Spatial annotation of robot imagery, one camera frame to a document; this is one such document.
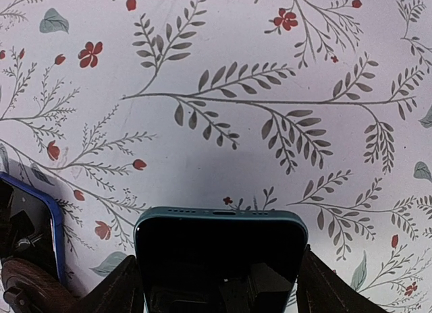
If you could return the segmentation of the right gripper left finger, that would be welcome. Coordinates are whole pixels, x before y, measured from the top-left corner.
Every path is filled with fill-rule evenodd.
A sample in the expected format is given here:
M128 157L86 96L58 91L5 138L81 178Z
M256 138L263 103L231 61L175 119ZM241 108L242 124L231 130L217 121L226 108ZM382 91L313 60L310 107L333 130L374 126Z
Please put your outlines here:
M124 258L72 312L144 312L144 291L136 257Z

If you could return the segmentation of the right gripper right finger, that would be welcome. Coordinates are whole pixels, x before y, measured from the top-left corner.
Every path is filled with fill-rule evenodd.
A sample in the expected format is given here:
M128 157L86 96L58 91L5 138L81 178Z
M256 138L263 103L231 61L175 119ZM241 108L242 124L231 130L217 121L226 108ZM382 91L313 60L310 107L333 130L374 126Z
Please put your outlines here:
M307 246L297 278L299 313L386 313L357 293Z

